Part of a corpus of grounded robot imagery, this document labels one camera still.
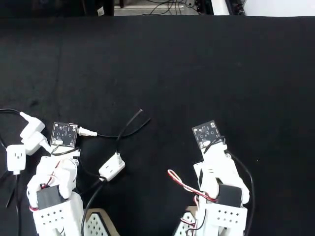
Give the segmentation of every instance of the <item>robotic hand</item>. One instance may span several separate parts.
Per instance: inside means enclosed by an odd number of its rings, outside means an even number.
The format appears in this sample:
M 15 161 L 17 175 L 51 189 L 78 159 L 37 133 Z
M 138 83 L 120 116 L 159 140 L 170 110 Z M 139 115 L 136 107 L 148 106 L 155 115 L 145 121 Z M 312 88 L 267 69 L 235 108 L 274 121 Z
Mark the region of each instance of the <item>robotic hand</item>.
M 249 202 L 250 193 L 227 152 L 225 138 L 214 121 L 194 127 L 193 132 L 203 155 L 203 161 L 193 166 L 200 190 L 183 184 L 174 171 L 168 173 L 187 191 L 199 195 L 199 201 L 195 198 L 195 219 L 185 213 L 174 235 L 183 235 L 184 229 L 187 236 L 243 236 L 247 219 L 243 205 Z
M 51 156 L 41 158 L 36 174 L 28 183 L 27 197 L 39 236 L 82 236 L 82 230 L 85 236 L 107 236 L 106 227 L 101 220 L 97 227 L 102 227 L 101 233 L 88 230 L 88 226 L 82 221 L 86 213 L 81 196 L 73 191 L 76 187 L 80 156 L 80 150 L 75 148 L 75 141 L 77 134 L 82 135 L 82 130 L 76 124 L 55 122 Z M 99 169 L 99 175 L 93 176 L 99 177 L 100 181 L 110 181 L 124 167 L 124 161 L 115 153 Z

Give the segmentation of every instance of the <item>white connector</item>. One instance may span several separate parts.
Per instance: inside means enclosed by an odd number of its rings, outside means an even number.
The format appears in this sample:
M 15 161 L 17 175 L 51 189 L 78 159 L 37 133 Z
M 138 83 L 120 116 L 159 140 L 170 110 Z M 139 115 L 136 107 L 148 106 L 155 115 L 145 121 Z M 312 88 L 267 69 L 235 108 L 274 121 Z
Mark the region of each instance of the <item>white connector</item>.
M 45 128 L 44 123 L 35 117 L 31 117 L 24 112 L 20 112 L 20 116 L 22 116 L 28 122 L 28 125 L 20 134 L 20 137 L 24 140 L 28 139 L 36 131 L 40 133 Z
M 49 153 L 52 152 L 52 148 L 49 146 L 46 137 L 38 131 L 27 139 L 22 139 L 22 143 L 25 146 L 26 154 L 29 156 L 33 155 L 41 146 Z
M 115 153 L 105 164 L 98 170 L 99 174 L 107 179 L 112 180 L 123 168 L 125 162 L 120 157 L 119 153 Z
M 79 136 L 94 136 L 94 137 L 96 137 L 97 132 L 93 132 L 93 131 L 90 131 L 88 129 L 84 129 L 84 128 L 80 127 L 78 130 L 78 135 Z
M 14 175 L 19 175 L 25 170 L 26 152 L 24 145 L 10 145 L 6 149 L 6 163 L 8 171 Z

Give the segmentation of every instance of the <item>black tabletop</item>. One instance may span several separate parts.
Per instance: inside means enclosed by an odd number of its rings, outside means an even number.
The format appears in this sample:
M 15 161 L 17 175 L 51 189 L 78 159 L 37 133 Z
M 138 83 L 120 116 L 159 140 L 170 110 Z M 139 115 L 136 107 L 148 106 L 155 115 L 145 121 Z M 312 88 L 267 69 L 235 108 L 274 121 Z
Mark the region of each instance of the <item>black tabletop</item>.
M 228 149 L 256 186 L 253 236 L 311 231 L 315 161 L 315 18 L 210 16 L 73 18 L 0 21 L 0 107 L 73 122 L 117 135 L 140 108 L 121 143 L 126 169 L 92 207 L 104 208 L 122 236 L 169 236 L 193 195 L 172 181 L 173 169 L 197 187 L 201 158 L 191 127 L 214 119 Z M 8 144 L 25 123 L 0 115 Z M 79 138 L 86 168 L 97 173 L 115 141 Z M 5 151 L 0 150 L 1 170 Z M 22 236 L 35 235 L 25 196 L 41 150 L 22 173 Z M 242 169 L 241 177 L 249 186 Z M 95 182 L 79 170 L 78 188 Z M 13 178 L 0 186 L 1 235 L 15 235 Z M 86 203 L 91 195 L 86 195 Z

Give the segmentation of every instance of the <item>black circuit board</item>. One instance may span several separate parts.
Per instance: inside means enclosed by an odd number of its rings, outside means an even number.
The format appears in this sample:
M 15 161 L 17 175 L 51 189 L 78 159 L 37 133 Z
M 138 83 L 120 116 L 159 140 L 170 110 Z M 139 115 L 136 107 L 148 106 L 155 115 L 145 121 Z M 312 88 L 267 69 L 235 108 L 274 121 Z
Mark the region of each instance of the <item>black circuit board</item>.
M 214 120 L 193 127 L 192 131 L 200 149 L 205 148 L 208 144 L 220 136 Z
M 77 134 L 77 124 L 55 122 L 50 139 L 50 145 L 74 148 L 77 140 Z

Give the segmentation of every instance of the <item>perforated plate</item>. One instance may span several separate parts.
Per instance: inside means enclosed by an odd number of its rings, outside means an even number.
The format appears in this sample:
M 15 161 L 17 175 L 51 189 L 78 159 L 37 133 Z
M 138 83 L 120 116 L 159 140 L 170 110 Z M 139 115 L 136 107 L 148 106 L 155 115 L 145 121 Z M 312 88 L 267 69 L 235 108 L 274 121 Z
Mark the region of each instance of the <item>perforated plate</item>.
M 207 204 L 207 222 L 211 225 L 245 230 L 247 209 L 220 204 Z
M 93 213 L 86 221 L 87 236 L 108 236 L 106 226 L 104 226 L 99 214 Z
M 195 223 L 196 220 L 190 212 L 186 212 L 183 217 L 184 220 L 188 221 L 189 223 Z M 193 226 L 185 224 L 184 222 L 180 222 L 178 228 L 176 229 L 174 236 L 186 236 L 186 231 L 188 229 L 192 229 Z M 192 230 L 188 231 L 188 236 L 192 236 Z

